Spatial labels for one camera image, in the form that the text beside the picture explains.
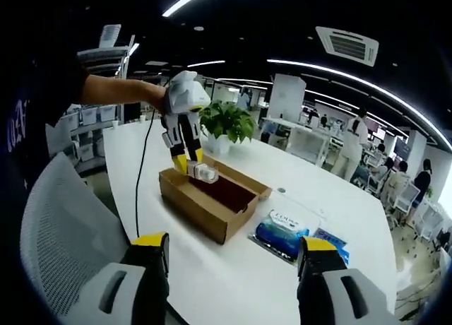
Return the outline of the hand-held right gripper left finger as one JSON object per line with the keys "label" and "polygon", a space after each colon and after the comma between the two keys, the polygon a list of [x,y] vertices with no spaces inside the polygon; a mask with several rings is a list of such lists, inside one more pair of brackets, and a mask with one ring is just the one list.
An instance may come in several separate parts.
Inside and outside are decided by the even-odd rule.
{"label": "hand-held right gripper left finger", "polygon": [[164,324],[169,244],[166,232],[135,239],[119,263],[107,264],[81,288],[62,324]]}

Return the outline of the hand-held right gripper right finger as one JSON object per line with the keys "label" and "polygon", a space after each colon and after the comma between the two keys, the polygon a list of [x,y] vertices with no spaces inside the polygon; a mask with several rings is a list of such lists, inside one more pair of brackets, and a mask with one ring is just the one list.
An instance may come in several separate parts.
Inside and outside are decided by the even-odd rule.
{"label": "hand-held right gripper right finger", "polygon": [[386,296],[361,271],[348,268],[326,240],[301,238],[297,259],[301,324],[398,324]]}

